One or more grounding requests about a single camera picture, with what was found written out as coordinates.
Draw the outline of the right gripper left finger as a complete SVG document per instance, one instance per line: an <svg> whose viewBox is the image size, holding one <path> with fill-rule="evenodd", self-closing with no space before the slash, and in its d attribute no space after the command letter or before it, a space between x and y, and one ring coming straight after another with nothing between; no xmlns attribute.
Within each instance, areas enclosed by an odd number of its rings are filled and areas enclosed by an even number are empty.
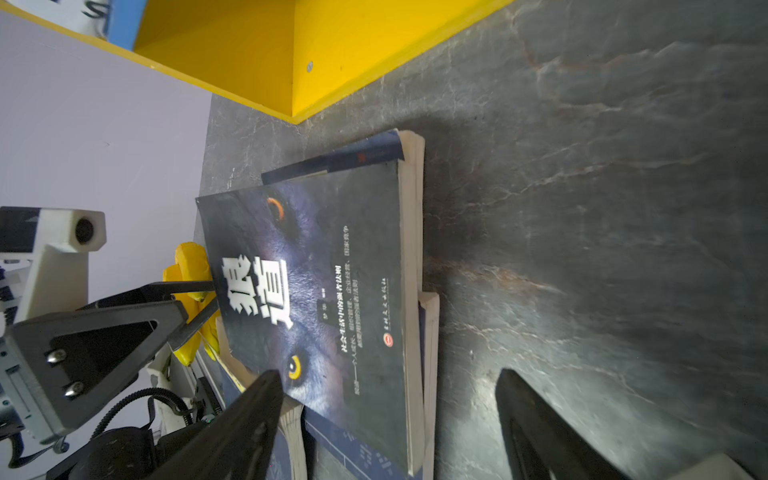
<svg viewBox="0 0 768 480"><path fill-rule="evenodd" d="M152 479L264 479L283 402L281 377L261 374Z"/></svg>

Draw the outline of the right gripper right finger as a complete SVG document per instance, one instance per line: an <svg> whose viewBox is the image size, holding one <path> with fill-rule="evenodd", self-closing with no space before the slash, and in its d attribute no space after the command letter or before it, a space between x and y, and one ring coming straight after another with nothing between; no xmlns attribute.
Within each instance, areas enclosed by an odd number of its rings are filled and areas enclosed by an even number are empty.
<svg viewBox="0 0 768 480"><path fill-rule="evenodd" d="M624 479L512 369L500 372L495 398L514 479Z"/></svg>

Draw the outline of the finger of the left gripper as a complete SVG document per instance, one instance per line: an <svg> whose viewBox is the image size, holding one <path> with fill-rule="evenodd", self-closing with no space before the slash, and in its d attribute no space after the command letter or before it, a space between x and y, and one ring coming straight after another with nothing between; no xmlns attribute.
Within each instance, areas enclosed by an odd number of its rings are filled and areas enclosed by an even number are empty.
<svg viewBox="0 0 768 480"><path fill-rule="evenodd" d="M95 311L108 309L137 309L163 302L173 301L176 294L208 293L214 290L212 280L206 281L172 281L154 282L93 301L79 311Z"/></svg>
<svg viewBox="0 0 768 480"><path fill-rule="evenodd" d="M38 441L89 421L186 324L174 300L50 313L11 327L11 398Z"/></svg>

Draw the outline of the dark wolf cover book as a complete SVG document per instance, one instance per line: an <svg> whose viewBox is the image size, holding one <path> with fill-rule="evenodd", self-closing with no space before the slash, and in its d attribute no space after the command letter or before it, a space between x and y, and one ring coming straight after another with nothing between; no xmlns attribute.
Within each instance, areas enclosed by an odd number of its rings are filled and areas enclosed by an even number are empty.
<svg viewBox="0 0 768 480"><path fill-rule="evenodd" d="M425 440L414 187L391 160L197 201L234 358L407 473Z"/></svg>

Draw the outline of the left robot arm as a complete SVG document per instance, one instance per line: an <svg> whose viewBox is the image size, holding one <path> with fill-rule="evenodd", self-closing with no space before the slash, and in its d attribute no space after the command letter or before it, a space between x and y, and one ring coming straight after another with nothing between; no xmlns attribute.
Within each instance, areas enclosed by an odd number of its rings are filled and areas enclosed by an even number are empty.
<svg viewBox="0 0 768 480"><path fill-rule="evenodd" d="M211 301L191 320L176 294L214 293L213 281L145 285L68 312L48 313L7 325L1 337L1 442L11 442L9 468L23 467L47 451L67 450L66 436L123 392L166 345L178 349L218 310ZM189 435L191 412L179 395L151 387L120 405L148 400L143 427L106 430L105 415L89 442L56 465L45 479L142 479L163 462L151 431L155 400L180 416ZM22 432L44 448L23 456Z"/></svg>

